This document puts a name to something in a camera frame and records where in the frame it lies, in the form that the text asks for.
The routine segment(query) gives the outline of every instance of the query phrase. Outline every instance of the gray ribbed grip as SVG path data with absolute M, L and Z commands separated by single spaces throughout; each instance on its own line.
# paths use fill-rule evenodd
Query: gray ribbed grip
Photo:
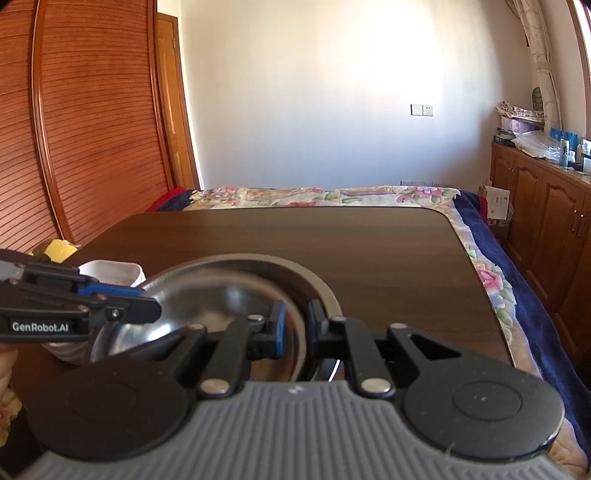
M 249 382 L 204 401 L 166 444 L 135 458 L 84 463 L 44 454 L 22 480 L 550 480 L 546 455 L 509 465 L 445 455 L 418 440 L 386 401 L 346 382 Z

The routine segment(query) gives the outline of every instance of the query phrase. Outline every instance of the bed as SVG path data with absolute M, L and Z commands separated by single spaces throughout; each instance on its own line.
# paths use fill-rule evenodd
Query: bed
M 574 476 L 585 476 L 591 454 L 591 392 L 576 375 L 549 315 L 482 220 L 478 195 L 417 186 L 334 190 L 225 187 L 187 194 L 186 202 L 184 210 L 353 205 L 426 207 L 444 213 L 486 289 L 515 366 L 544 378 L 564 400 L 567 421 L 552 448 L 552 458 Z M 176 199 L 173 209 L 181 204 Z

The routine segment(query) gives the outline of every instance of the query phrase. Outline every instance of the bottle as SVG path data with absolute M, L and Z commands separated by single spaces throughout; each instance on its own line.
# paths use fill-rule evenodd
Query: bottle
M 569 166 L 570 142 L 564 138 L 560 141 L 560 166 Z

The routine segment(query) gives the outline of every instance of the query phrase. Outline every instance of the black circular disc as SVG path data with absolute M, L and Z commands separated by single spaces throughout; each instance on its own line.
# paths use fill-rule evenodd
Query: black circular disc
M 416 431 L 442 451 L 510 460 L 546 448 L 558 433 L 564 405 L 539 378 L 476 355 L 424 367 L 402 407 Z
M 522 400 L 511 387 L 495 382 L 472 382 L 453 394 L 456 408 L 475 420 L 505 420 L 517 414 Z
M 60 377 L 28 410 L 35 437 L 80 460 L 118 460 L 150 450 L 181 426 L 187 392 L 157 363 L 113 357 Z

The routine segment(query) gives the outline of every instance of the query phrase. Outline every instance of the floral bedspread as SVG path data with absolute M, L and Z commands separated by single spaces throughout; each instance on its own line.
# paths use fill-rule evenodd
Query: floral bedspread
M 540 377 L 527 338 L 515 317 L 513 288 L 502 270 L 490 262 L 476 245 L 470 228 L 453 203 L 457 195 L 460 195 L 460 191 L 456 189 L 390 185 L 336 190 L 308 187 L 277 190 L 224 187 L 194 192 L 191 204 L 185 210 L 351 205 L 426 207 L 437 210 L 447 216 L 472 260 L 505 335 L 515 366 Z M 550 456 L 576 478 L 585 477 L 587 457 L 578 445 L 568 420 L 564 421 Z

